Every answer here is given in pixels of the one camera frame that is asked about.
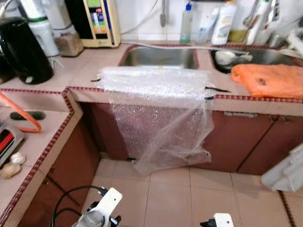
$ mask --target garlic bulb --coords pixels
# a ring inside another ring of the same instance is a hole
[[[21,166],[18,164],[7,163],[4,167],[0,170],[0,177],[3,179],[9,179],[12,176],[19,173],[21,170]]]
[[[19,164],[19,165],[21,165],[21,164],[25,163],[26,159],[27,158],[25,157],[25,155],[17,152],[16,154],[13,154],[10,157],[10,162],[13,163],[13,164]]]

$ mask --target stainless steel sink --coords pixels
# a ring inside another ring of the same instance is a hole
[[[128,52],[121,65],[145,68],[196,69],[195,54],[194,50],[135,47]]]
[[[252,60],[249,64],[260,64],[260,65],[296,65],[289,57],[280,54],[276,50],[271,49],[251,49],[245,50],[248,51],[250,55],[252,55]],[[217,70],[223,73],[230,73],[232,65],[219,65],[215,59],[216,51],[210,51],[214,66]]]

